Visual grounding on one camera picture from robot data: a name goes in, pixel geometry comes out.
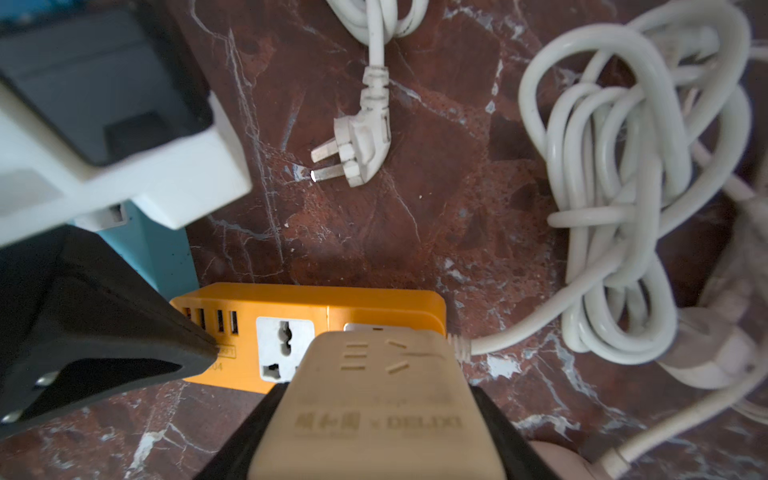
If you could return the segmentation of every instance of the coiled cable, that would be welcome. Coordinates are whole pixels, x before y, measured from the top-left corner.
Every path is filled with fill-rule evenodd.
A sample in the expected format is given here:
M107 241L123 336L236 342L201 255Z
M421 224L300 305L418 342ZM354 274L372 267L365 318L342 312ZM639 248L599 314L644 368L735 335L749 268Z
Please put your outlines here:
M512 346L558 315L564 341L576 352L638 364L669 348L677 309L656 242L726 182L744 185L732 172L751 128L750 103L738 84L750 39L738 8L722 0L680 0L625 26L577 28L534 57L518 103L560 210L548 222L570 229L567 286L517 325L473 339L472 355ZM545 127L536 103L539 82L558 61L585 51L596 53ZM598 84L613 56L634 74L631 88ZM692 89L697 94L686 95ZM710 153L699 136L716 119ZM625 313L626 331L619 327Z

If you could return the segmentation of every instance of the white power plug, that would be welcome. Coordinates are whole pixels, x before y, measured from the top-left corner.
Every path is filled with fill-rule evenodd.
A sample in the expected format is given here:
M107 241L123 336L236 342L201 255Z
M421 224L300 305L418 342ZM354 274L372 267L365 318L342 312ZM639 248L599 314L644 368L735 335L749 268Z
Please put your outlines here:
M312 171L319 182L345 176L350 187L368 182L384 163L392 135L389 130L389 71L386 67L366 67L360 93L360 112L333 120L334 138L312 150L317 163L339 154L341 164Z
M722 389L749 372L757 345L739 326L716 310L678 310L680 330L669 351L657 362L670 375L698 389Z

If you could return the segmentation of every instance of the white cable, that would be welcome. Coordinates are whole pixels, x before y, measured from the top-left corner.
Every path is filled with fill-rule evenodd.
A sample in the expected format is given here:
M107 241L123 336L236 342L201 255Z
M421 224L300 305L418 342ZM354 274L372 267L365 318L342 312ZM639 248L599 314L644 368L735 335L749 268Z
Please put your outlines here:
M545 127L536 103L540 80L561 59L584 51L596 53ZM534 57L518 103L560 210L549 223L570 229L568 285L517 325L472 340L472 355L512 346L558 315L564 341L577 352L638 364L669 348L677 309L655 253L657 239L721 188L738 200L753 195L732 176L751 127L750 104L738 85L749 53L750 27L738 8L722 0L680 0L626 26L577 28ZM635 86L597 83L612 56L633 71ZM683 65L686 58L708 61ZM681 105L680 95L694 88ZM715 119L719 137L710 153L698 137ZM622 128L626 141L616 158ZM700 165L695 180L692 159ZM617 325L624 312L626 332Z
M327 1L349 33L369 46L369 65L384 65L384 45L416 30L429 5L429 0L412 0L408 14L398 20L397 0Z
M748 400L742 399L739 402L733 404L731 408L754 422L762 423L763 425L768 425L768 408L767 407L755 405L754 403Z
M327 0L344 27L368 45L368 66L362 75L366 88L360 92L360 111L333 121L333 138L312 149L317 163L338 154L341 163L312 170L319 182L346 177L350 187L365 184L379 171L392 143L389 126L389 70L384 64L384 45L392 37L416 30L424 19L429 0L412 0L408 14L398 20L396 0Z
M735 402L739 402L744 396L754 390L766 377L768 377L768 336L763 337L760 351L753 370L746 374L739 382L728 388L718 390L705 396L693 405L672 415L670 418L645 430L627 440L621 447L612 449L603 455L596 465L601 467L611 478L619 478L628 469L629 464L638 460L651 449L666 442L680 433L712 419ZM744 415L765 423L768 409L740 402L735 409L743 409Z

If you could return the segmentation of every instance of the plug prong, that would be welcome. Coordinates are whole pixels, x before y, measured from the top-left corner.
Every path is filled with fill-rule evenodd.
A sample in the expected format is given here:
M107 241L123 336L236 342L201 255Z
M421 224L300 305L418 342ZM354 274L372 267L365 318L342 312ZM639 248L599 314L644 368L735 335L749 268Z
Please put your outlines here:
M331 138L326 143L312 149L312 162L317 163L338 153L339 145L336 143L335 138Z
M322 182L323 180L330 180L331 178L343 177L344 166L341 164L336 164L330 167L320 168L319 170L312 170L310 176L315 182Z

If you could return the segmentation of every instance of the cable strain relief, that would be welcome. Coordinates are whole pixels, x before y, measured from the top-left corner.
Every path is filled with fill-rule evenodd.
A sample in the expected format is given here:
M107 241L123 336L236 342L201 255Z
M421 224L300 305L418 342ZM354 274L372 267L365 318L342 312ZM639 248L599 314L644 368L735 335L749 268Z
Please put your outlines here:
M469 362L472 357L472 341L455 333L448 334L448 343L453 347L453 354L459 363Z
M590 473L596 479L620 478L629 472L631 465L617 449L610 449L600 457L600 460L589 466Z
M360 107L364 109L387 108L389 106L389 69L368 66L362 74L362 82L368 88L360 92Z

